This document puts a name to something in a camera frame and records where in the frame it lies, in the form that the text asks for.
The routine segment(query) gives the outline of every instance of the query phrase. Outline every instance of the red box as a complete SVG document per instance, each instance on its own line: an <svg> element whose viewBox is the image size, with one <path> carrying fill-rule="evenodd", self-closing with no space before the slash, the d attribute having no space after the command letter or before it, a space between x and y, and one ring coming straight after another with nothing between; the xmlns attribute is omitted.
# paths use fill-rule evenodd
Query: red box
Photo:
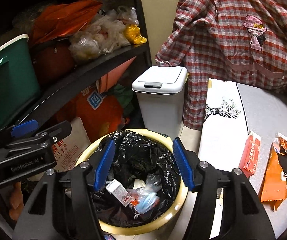
<svg viewBox="0 0 287 240"><path fill-rule="evenodd" d="M247 178L254 175L257 167L261 137L254 132L250 132L246 140L245 149L239 163L239 168L245 173Z"/></svg>

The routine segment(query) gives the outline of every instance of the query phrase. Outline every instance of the shelf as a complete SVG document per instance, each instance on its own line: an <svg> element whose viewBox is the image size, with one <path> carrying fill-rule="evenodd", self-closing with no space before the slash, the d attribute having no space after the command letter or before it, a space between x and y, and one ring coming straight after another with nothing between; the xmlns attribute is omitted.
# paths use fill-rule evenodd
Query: shelf
<svg viewBox="0 0 287 240"><path fill-rule="evenodd" d="M77 67L74 72L45 90L42 97L21 116L16 124L35 119L41 127L85 87L120 64L144 52L149 52L148 43L130 45L112 53L101 55L97 59Z"/></svg>

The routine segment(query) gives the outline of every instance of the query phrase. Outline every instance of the green container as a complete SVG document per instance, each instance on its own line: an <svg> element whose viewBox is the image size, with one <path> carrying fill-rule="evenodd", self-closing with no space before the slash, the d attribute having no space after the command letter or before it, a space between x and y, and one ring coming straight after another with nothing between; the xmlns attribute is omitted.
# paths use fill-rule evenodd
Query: green container
<svg viewBox="0 0 287 240"><path fill-rule="evenodd" d="M23 34L0 47L0 128L13 122L40 93L28 39Z"/></svg>

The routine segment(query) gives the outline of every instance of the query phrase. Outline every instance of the yellow trash can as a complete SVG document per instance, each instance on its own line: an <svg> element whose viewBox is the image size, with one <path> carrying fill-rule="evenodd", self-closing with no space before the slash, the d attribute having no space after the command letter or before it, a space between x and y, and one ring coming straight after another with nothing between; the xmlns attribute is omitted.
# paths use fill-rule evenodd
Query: yellow trash can
<svg viewBox="0 0 287 240"><path fill-rule="evenodd" d="M164 145L170 152L172 152L172 140L170 139L170 137L165 138L163 135L149 131L147 129L130 129L130 131L146 136L147 138L152 139ZM107 135L103 136L102 138L92 143L80 156L76 166L79 165L79 163L83 161L87 161L89 157L93 154L93 152L98 148L100 141L106 136ZM144 234L144 233L148 233L153 230L156 230L157 228L165 225L168 221L170 221L177 214L177 212L180 210L180 208L185 202L187 193L188 193L188 188L185 187L184 182L181 179L178 194L174 202L172 203L170 208L156 220L146 225L131 227L131 228L122 228L122 227L112 226L99 220L101 229L111 234L124 235L124 236L139 235L139 234Z"/></svg>

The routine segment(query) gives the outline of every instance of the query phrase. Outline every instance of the white trash can lid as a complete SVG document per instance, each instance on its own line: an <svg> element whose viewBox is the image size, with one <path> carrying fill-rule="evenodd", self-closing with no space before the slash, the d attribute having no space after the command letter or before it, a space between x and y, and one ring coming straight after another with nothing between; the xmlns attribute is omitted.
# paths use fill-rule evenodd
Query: white trash can lid
<svg viewBox="0 0 287 240"><path fill-rule="evenodd" d="M151 94L177 94L184 88L186 76L185 67L152 66L132 83L132 90Z"/></svg>

